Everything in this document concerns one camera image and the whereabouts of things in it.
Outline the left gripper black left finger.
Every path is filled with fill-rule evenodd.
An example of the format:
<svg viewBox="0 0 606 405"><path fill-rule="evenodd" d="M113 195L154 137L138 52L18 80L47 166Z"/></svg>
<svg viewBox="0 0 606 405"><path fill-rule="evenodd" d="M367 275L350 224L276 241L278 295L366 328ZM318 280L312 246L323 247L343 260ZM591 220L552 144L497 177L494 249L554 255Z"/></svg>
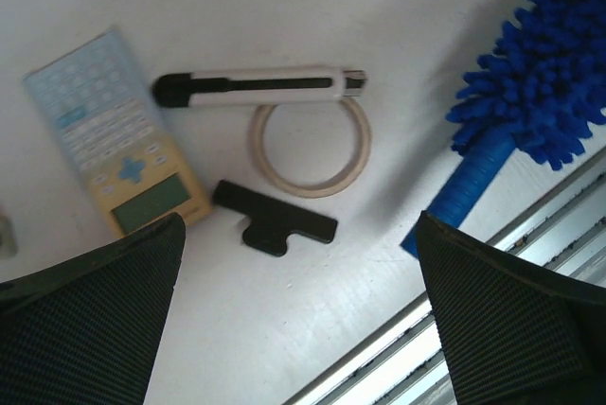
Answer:
<svg viewBox="0 0 606 405"><path fill-rule="evenodd" d="M172 213L2 283L2 403L143 403L185 241Z"/></svg>

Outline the blue microfibre duster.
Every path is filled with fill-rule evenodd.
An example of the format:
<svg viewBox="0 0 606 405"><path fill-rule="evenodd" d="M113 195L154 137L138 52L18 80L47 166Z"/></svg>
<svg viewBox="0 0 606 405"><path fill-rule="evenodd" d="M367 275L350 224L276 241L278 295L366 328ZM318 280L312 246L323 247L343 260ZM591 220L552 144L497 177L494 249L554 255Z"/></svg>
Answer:
<svg viewBox="0 0 606 405"><path fill-rule="evenodd" d="M605 122L605 0L526 1L446 116L462 160L426 210L454 228L514 151L558 171Z"/></svg>

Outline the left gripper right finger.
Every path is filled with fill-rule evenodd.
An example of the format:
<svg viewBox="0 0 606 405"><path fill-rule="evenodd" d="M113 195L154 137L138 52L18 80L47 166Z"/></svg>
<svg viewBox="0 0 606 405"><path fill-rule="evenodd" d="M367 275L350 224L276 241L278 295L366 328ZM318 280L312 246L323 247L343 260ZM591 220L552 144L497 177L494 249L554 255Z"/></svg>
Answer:
<svg viewBox="0 0 606 405"><path fill-rule="evenodd" d="M602 404L605 290L422 212L416 243L460 404Z"/></svg>

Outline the roll of beige tape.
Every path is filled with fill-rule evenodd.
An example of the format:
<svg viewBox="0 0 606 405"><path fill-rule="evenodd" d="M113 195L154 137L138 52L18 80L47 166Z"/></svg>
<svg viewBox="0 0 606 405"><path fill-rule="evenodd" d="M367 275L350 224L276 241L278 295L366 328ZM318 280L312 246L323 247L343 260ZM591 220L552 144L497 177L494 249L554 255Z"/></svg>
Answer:
<svg viewBox="0 0 606 405"><path fill-rule="evenodd" d="M297 198L321 199L352 185L368 163L370 123L353 97L332 107L261 106L249 130L252 162L264 179Z"/></svg>

